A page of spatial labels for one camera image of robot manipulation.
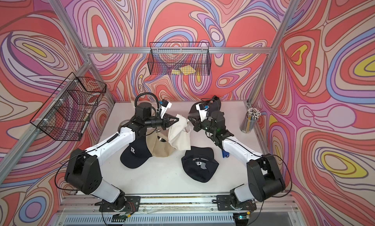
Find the light beige baseball cap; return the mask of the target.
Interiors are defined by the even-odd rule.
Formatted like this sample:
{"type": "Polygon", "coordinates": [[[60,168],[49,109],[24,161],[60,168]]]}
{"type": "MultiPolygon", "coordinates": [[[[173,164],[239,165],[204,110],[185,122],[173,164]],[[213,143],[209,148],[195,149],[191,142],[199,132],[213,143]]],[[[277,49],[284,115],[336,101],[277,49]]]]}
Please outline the light beige baseball cap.
{"type": "Polygon", "coordinates": [[[191,127],[188,124],[188,120],[180,114],[178,114],[176,117],[179,119],[179,121],[169,128],[168,141],[176,150],[191,150],[191,127]]]}

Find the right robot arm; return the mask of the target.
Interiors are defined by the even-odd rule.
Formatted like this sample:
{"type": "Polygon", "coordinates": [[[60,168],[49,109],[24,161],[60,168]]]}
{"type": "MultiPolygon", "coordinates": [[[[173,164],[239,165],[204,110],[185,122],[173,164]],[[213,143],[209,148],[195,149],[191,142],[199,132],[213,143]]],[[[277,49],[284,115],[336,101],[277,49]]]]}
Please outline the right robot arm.
{"type": "Polygon", "coordinates": [[[225,205],[242,210],[248,203],[263,202],[286,189],[286,184],[274,155],[261,154],[246,147],[226,128],[224,113],[212,112],[210,117],[190,115],[188,120],[194,131],[204,130],[222,151],[229,153],[245,165],[247,183],[232,190],[225,200],[217,196],[219,210],[225,205]]]}

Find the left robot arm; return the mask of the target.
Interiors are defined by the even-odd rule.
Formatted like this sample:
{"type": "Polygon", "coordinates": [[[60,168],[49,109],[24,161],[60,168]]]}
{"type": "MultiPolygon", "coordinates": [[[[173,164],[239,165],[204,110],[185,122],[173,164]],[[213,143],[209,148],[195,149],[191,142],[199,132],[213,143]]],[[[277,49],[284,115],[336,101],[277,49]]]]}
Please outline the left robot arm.
{"type": "Polygon", "coordinates": [[[115,134],[86,150],[73,151],[67,162],[65,181],[86,195],[101,198],[98,203],[101,212],[138,210],[122,190],[103,179],[101,165],[108,158],[122,149],[121,163],[136,169],[151,157],[167,157],[174,152],[162,134],[147,131],[149,128],[166,130],[179,121],[167,114],[172,103],[163,99],[153,107],[151,103],[135,101],[134,106],[132,118],[121,124],[115,134]]]}

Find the dark grey baseball cap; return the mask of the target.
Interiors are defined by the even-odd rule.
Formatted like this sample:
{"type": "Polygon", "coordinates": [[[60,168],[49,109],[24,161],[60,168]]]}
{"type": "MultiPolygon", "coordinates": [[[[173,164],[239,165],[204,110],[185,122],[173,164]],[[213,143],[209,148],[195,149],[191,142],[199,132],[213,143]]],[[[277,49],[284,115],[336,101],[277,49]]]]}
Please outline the dark grey baseball cap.
{"type": "Polygon", "coordinates": [[[201,101],[194,103],[189,111],[189,115],[198,115],[199,111],[196,108],[196,106],[203,106],[203,109],[208,109],[208,116],[211,116],[211,114],[215,111],[220,111],[222,103],[221,99],[218,96],[213,96],[212,98],[204,98],[201,99],[201,101]]]}

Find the black cap with white logo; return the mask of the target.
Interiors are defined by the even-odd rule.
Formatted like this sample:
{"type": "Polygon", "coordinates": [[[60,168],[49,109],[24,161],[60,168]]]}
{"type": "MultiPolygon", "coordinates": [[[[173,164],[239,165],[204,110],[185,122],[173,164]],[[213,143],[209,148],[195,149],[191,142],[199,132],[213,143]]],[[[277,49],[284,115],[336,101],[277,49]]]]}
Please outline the black cap with white logo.
{"type": "Polygon", "coordinates": [[[140,137],[123,151],[120,157],[121,163],[130,169],[136,169],[142,166],[152,157],[146,144],[146,137],[140,137]]]}

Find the tan khaki baseball cap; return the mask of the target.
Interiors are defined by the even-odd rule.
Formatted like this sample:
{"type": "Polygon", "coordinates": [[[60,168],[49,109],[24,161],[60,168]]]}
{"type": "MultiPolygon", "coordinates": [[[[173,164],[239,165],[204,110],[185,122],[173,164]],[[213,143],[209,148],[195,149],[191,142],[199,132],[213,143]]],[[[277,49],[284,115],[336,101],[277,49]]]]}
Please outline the tan khaki baseball cap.
{"type": "Polygon", "coordinates": [[[146,145],[153,157],[169,157],[176,151],[176,149],[170,145],[168,137],[163,133],[155,132],[147,136],[146,145]]]}

